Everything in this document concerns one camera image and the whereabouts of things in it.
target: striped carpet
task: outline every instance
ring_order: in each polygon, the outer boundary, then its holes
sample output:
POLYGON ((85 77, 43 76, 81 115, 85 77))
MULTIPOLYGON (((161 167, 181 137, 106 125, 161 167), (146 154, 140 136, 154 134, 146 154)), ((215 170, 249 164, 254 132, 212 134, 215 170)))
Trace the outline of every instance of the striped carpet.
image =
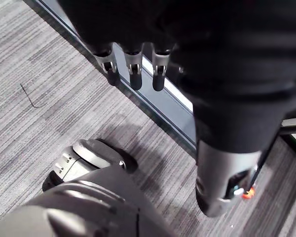
POLYGON ((207 218, 192 157, 24 2, 0 0, 0 219, 41 192, 65 146, 99 137, 138 160, 134 181, 179 236, 296 236, 296 154, 284 141, 256 197, 207 218))

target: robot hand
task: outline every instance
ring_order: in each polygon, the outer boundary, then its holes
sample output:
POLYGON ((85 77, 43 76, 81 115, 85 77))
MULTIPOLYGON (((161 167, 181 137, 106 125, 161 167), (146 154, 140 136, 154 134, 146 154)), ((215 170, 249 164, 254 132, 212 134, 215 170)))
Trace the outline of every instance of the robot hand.
POLYGON ((123 48, 134 90, 142 85, 144 42, 153 44, 156 90, 169 59, 184 68, 177 87, 193 103, 196 199, 206 215, 224 213, 247 189, 284 115, 296 108, 296 3, 58 2, 111 85, 119 81, 112 42, 123 48))

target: black fingertip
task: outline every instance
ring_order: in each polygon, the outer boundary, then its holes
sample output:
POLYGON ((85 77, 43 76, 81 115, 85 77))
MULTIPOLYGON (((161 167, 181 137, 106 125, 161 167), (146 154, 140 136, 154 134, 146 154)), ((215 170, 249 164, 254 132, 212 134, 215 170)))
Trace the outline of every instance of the black fingertip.
POLYGON ((155 91, 161 91, 164 87, 164 79, 163 75, 154 75, 152 79, 152 87, 155 91))
POLYGON ((141 74, 132 74, 129 75, 130 79, 130 86, 133 90, 139 90, 142 88, 143 82, 142 82, 142 75, 141 74))

